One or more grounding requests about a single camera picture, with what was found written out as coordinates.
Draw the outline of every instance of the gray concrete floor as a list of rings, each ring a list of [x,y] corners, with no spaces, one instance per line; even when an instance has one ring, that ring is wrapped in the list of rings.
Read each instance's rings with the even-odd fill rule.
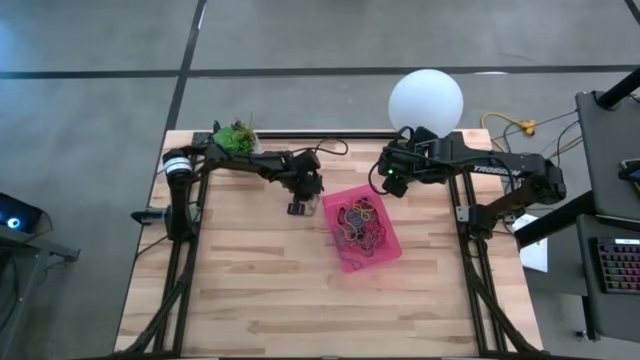
[[[179,69],[196,3],[4,0],[0,72]],[[209,0],[192,68],[634,64],[639,35],[622,0]],[[573,110],[576,92],[606,89],[623,76],[455,75],[465,96],[460,127],[479,127],[487,111],[544,120]],[[388,128],[386,101],[398,79],[190,79],[177,128],[235,117],[253,117],[262,129]],[[148,199],[175,84],[0,81],[0,191],[46,209],[51,239],[82,248],[72,268],[49,272],[19,358],[111,351],[140,232],[129,213]],[[540,127],[533,138],[512,136],[513,151],[540,151],[575,119]],[[504,126],[489,125],[494,136]],[[578,128],[566,139],[577,135]],[[582,148],[562,163],[569,198],[588,190]],[[613,339],[577,342],[579,298],[528,278],[547,350],[607,359],[640,351]]]

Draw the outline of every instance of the metal bracket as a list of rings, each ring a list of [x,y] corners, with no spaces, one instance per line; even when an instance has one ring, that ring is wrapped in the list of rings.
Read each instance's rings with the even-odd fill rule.
[[[468,206],[456,206],[456,217],[458,222],[469,222],[469,207]]]

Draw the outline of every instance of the white paper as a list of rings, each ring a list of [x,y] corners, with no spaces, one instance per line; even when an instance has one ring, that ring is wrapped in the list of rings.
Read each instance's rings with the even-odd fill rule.
[[[519,230],[527,224],[536,221],[538,218],[524,214],[513,223],[513,229]],[[541,272],[549,272],[547,256],[547,238],[520,249],[520,261],[522,266]]]

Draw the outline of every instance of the small potted plant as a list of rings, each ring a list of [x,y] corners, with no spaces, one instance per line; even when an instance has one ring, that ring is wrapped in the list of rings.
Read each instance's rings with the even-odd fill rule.
[[[223,149],[233,152],[253,152],[259,154],[262,147],[251,125],[236,119],[231,126],[221,127],[216,121],[213,125],[213,141]]]

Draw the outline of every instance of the green plant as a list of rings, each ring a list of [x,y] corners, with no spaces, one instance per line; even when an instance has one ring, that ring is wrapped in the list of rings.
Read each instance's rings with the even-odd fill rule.
[[[251,125],[237,120],[233,125],[216,132],[213,140],[227,151],[250,152],[256,143],[256,134]]]

